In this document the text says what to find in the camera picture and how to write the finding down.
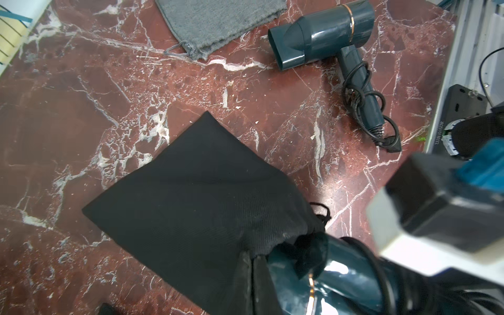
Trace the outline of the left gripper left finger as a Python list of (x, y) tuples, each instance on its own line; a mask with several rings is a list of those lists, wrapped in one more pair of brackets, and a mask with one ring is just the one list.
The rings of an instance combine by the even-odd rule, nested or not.
[(241, 252), (224, 306), (224, 314), (252, 314), (252, 262), (248, 252)]

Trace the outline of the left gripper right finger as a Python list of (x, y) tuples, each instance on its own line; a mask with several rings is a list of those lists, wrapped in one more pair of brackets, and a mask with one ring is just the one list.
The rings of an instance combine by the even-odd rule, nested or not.
[(271, 284), (269, 269), (265, 256), (257, 256), (253, 260), (253, 313), (274, 314), (271, 292), (274, 288)]

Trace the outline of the plain black drawstring pouch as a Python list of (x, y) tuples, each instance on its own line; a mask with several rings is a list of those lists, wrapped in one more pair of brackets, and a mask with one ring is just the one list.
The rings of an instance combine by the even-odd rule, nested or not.
[(254, 314), (254, 258), (324, 229), (294, 182), (208, 112), (83, 213), (210, 314), (224, 314), (241, 252), (252, 262)]

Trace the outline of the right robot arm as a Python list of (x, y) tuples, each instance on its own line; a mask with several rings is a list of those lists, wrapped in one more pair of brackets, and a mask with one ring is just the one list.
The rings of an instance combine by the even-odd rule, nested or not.
[(503, 113), (467, 119), (458, 123), (451, 135), (458, 155), (473, 157), (490, 139), (503, 138)]

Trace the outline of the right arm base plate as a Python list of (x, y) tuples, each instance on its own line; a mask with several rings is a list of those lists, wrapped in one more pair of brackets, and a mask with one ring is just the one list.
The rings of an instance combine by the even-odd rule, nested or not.
[(452, 149), (446, 148), (447, 145), (442, 142), (442, 138), (455, 124), (485, 114), (487, 105), (486, 97), (477, 91), (459, 84), (451, 86), (434, 113), (424, 152), (449, 156)]

